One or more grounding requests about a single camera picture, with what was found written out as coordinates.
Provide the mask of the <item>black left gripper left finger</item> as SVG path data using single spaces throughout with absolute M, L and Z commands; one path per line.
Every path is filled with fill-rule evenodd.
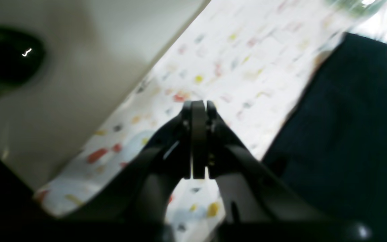
M 89 230 L 90 238 L 174 242 L 165 214 L 173 190 L 191 175 L 192 104 L 185 102 L 120 174 L 63 223 L 74 233 Z

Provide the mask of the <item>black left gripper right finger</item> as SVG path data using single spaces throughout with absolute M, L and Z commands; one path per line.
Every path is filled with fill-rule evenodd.
M 370 242 L 371 229 L 309 205 L 260 164 L 212 102 L 192 102 L 192 177 L 218 185 L 226 218 L 217 242 Z

